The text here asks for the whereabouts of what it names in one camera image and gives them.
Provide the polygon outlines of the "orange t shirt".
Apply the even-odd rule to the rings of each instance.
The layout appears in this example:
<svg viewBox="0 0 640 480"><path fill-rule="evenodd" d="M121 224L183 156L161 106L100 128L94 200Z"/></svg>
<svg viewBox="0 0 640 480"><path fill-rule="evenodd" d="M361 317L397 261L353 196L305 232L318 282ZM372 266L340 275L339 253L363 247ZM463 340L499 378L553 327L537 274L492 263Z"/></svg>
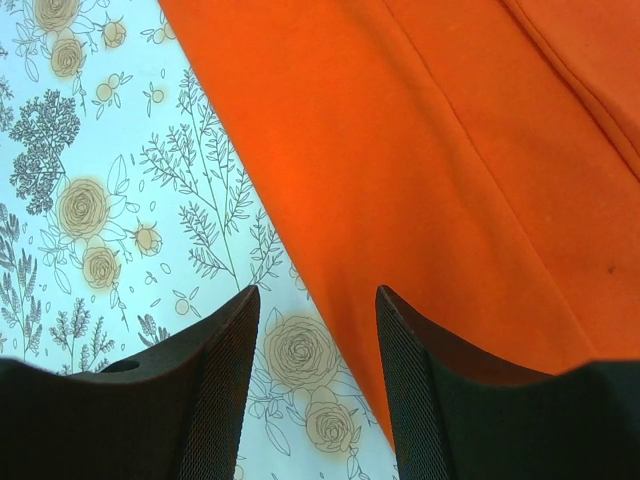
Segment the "orange t shirt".
<svg viewBox="0 0 640 480"><path fill-rule="evenodd" d="M635 1L165 1L384 431L381 285L557 374L639 355Z"/></svg>

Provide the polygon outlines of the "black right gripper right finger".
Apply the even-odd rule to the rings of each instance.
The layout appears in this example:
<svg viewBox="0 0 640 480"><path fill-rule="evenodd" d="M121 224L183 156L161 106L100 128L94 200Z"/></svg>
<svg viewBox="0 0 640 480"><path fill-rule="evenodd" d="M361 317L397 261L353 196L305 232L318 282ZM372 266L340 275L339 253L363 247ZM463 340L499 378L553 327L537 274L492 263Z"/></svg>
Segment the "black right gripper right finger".
<svg viewBox="0 0 640 480"><path fill-rule="evenodd" d="M639 365L548 375L499 358L376 293L378 342L403 479L635 479Z"/></svg>

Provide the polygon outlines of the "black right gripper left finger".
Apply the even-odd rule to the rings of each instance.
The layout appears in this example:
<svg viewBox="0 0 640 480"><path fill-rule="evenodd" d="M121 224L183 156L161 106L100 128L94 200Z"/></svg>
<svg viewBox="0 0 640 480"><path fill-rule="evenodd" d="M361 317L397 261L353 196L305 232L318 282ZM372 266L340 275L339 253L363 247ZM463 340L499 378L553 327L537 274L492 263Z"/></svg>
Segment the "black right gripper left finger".
<svg viewBox="0 0 640 480"><path fill-rule="evenodd" d="M230 479L260 313L249 286L98 373L1 363L5 479Z"/></svg>

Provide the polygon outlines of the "floral patterned table mat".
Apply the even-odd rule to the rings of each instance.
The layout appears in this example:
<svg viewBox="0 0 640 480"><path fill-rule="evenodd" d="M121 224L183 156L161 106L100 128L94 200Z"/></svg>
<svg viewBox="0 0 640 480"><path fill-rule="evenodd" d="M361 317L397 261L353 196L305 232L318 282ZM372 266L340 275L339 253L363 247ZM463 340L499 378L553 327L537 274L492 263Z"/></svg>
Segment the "floral patterned table mat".
<svg viewBox="0 0 640 480"><path fill-rule="evenodd" d="M394 455L155 1L1 5L1 353L99 371L243 287L239 479L393 479Z"/></svg>

